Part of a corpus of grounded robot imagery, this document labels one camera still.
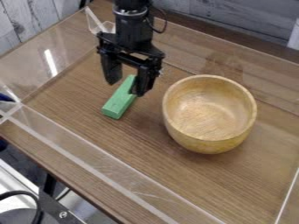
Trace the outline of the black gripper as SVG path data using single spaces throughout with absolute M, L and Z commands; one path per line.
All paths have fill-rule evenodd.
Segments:
M 109 85 L 122 77 L 121 64 L 137 68 L 130 93 L 141 97 L 160 75 L 164 53 L 152 44 L 154 19 L 144 10 L 137 13 L 116 12 L 116 31 L 97 33 L 100 62 Z

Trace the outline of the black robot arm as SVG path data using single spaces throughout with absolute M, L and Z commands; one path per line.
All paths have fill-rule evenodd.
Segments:
M 164 52 L 152 44 L 154 17 L 150 0 L 114 0 L 116 32 L 97 33 L 97 54 L 106 83 L 113 85 L 122 77 L 122 65 L 136 69 L 129 93 L 141 97 L 154 85 L 162 68 Z

